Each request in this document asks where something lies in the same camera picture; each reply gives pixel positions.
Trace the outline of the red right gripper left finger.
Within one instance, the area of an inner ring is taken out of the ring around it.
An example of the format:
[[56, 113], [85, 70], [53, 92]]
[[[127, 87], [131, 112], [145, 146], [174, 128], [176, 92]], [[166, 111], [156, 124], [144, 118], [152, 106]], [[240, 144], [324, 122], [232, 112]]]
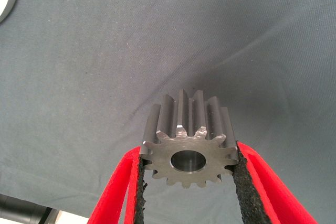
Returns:
[[144, 223], [144, 168], [140, 148], [125, 153], [107, 183], [90, 218], [90, 223], [118, 223], [126, 200], [124, 223]]

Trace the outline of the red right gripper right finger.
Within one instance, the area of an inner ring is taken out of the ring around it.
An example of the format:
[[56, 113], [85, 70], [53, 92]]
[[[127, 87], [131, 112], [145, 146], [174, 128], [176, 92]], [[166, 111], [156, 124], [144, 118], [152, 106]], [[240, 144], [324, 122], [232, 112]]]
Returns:
[[233, 179], [243, 223], [317, 223], [254, 149], [237, 145]]

